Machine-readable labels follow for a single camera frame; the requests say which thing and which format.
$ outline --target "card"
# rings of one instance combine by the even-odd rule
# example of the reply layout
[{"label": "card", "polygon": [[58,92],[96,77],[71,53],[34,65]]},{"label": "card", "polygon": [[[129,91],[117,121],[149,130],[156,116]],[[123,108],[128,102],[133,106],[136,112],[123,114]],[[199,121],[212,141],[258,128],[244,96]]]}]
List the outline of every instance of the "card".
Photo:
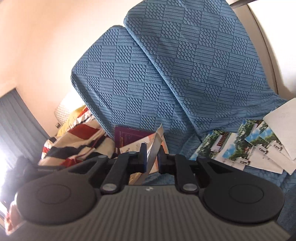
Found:
[{"label": "card", "polygon": [[290,159],[282,143],[264,121],[245,140],[263,152],[290,175],[295,171],[296,162]]},{"label": "card", "polygon": [[271,158],[287,173],[292,175],[296,169],[296,161],[291,160],[288,152],[279,141],[277,136],[274,134],[274,132],[271,130],[271,128],[268,127],[265,131],[263,131],[259,135],[259,138],[261,138],[262,141],[254,143],[256,145],[256,148],[258,148],[261,152]]},{"label": "card", "polygon": [[263,119],[284,145],[291,159],[296,159],[296,98],[270,112]]},{"label": "card", "polygon": [[268,125],[262,121],[260,125],[257,126],[256,129],[251,131],[251,133],[245,138],[247,142],[252,144],[252,141],[259,138],[259,135],[268,127]]},{"label": "card", "polygon": [[197,150],[190,157],[190,160],[195,161],[198,156],[204,156],[212,158],[216,161],[222,162],[228,166],[232,166],[239,170],[243,170],[245,165],[231,161],[229,159],[223,158],[222,154],[229,146],[229,143],[232,143],[235,140],[236,134],[229,133],[219,130],[211,131],[203,143],[197,148]]},{"label": "card", "polygon": [[281,174],[283,169],[280,166],[245,140],[261,123],[262,120],[244,120],[235,141],[229,145],[222,157],[240,163],[245,161],[251,167]]}]

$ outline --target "black clamp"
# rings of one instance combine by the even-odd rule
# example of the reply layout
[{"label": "black clamp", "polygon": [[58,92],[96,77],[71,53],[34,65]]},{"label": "black clamp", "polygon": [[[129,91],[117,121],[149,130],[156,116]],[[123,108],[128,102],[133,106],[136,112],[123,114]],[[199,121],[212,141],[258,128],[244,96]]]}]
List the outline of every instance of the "black clamp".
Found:
[{"label": "black clamp", "polygon": [[102,194],[114,194],[128,185],[129,177],[136,172],[145,173],[147,167],[147,145],[142,143],[140,152],[130,151],[120,154],[103,181]]},{"label": "black clamp", "polygon": [[187,194],[196,194],[199,192],[200,187],[192,172],[192,168],[197,167],[195,161],[189,161],[185,156],[180,154],[165,154],[162,146],[158,152],[157,160],[159,173],[174,175],[175,186],[179,191]]}]

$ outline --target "sunlight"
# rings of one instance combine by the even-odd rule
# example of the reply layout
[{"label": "sunlight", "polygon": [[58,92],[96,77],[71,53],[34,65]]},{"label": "sunlight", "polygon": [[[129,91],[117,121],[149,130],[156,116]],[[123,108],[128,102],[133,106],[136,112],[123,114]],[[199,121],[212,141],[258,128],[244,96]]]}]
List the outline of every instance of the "sunlight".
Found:
[{"label": "sunlight", "polygon": [[[7,170],[7,165],[5,161],[5,154],[0,150],[0,193],[1,193],[1,188],[4,184],[6,170]],[[4,207],[2,203],[0,203],[0,212],[6,214],[6,211],[7,211],[6,207]]]}]

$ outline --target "gray ribbed surface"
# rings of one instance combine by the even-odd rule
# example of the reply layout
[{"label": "gray ribbed surface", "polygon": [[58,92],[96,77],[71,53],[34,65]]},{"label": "gray ribbed surface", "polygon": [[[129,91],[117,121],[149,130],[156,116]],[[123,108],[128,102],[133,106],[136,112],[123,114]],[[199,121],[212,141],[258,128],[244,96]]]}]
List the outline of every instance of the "gray ribbed surface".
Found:
[{"label": "gray ribbed surface", "polygon": [[240,227],[210,215],[196,196],[183,195],[175,186],[126,186],[106,195],[91,213],[75,223],[38,226],[24,223],[11,235],[23,241],[111,240],[287,240],[289,234],[274,222]]}]

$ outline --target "round black pad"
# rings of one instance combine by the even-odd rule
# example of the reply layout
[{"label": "round black pad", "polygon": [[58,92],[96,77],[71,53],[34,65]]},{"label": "round black pad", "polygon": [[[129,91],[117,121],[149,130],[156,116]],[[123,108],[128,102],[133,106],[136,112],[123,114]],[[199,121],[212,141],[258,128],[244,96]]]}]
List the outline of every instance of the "round black pad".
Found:
[{"label": "round black pad", "polygon": [[280,188],[265,179],[242,172],[218,175],[205,189],[203,199],[219,217],[248,224],[275,218],[284,205]]},{"label": "round black pad", "polygon": [[96,194],[84,175],[61,172],[27,183],[17,194],[25,220],[43,225],[70,223],[87,214]]}]

